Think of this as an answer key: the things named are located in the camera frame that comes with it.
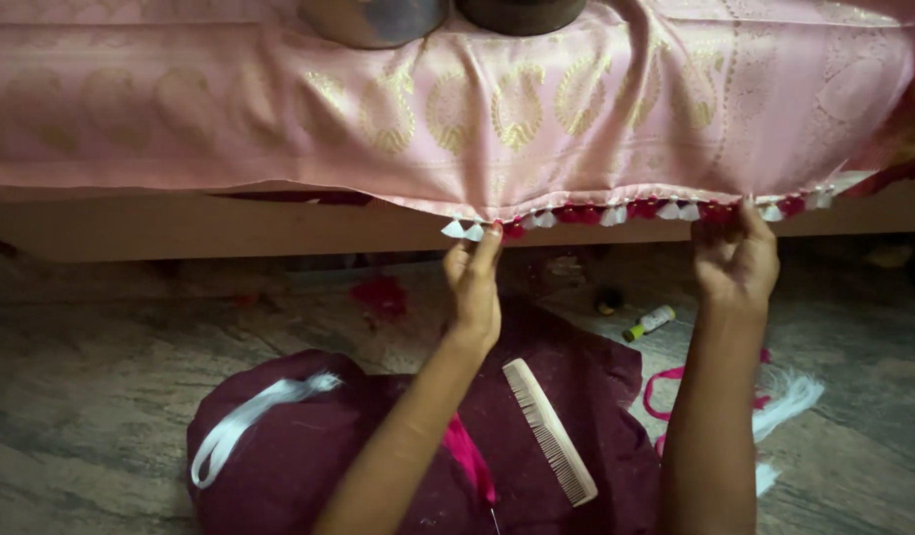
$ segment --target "bed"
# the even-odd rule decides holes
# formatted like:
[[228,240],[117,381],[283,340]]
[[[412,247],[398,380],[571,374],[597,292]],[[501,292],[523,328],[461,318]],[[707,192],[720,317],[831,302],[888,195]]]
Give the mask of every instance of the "bed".
[[0,0],[0,240],[70,262],[436,249],[494,220],[511,245],[655,241],[744,195],[784,235],[915,230],[915,2],[600,1],[379,52],[296,6]]

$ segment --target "comb teeth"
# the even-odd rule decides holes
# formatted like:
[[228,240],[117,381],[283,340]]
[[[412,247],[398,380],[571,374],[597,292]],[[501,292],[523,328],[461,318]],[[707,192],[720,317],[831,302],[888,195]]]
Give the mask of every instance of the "comb teeth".
[[504,375],[570,504],[578,507],[595,498],[599,494],[596,484],[534,372],[522,359],[516,359],[504,366]]

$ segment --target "fingers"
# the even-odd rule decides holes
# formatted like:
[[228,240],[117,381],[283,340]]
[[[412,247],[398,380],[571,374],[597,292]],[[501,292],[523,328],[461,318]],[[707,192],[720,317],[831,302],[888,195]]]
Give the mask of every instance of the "fingers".
[[461,275],[464,274],[469,258],[467,240],[458,241],[444,256],[444,275],[448,278],[448,284],[451,287],[455,287]]
[[482,275],[493,273],[497,255],[500,253],[500,240],[503,234],[503,225],[494,223],[490,225],[484,237],[477,245],[474,258],[471,259],[471,273]]
[[774,232],[761,219],[760,212],[758,212],[758,207],[755,206],[753,199],[748,197],[742,199],[738,210],[738,218],[747,238],[763,242],[773,242],[775,240]]

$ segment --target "bottle cap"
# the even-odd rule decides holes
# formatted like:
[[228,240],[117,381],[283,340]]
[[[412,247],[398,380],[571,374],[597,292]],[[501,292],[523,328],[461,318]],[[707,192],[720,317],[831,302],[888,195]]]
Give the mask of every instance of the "bottle cap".
[[643,334],[646,334],[646,327],[640,323],[633,328],[624,330],[623,338],[627,342],[635,342]]

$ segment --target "person's left hand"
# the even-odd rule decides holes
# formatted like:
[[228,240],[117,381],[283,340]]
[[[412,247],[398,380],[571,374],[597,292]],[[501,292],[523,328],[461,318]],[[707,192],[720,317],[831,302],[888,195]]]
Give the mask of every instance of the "person's left hand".
[[497,257],[503,227],[494,223],[471,253],[461,241],[444,257],[444,274],[454,295],[456,318],[451,333],[462,344],[480,350],[481,357],[500,337],[500,300],[497,297]]

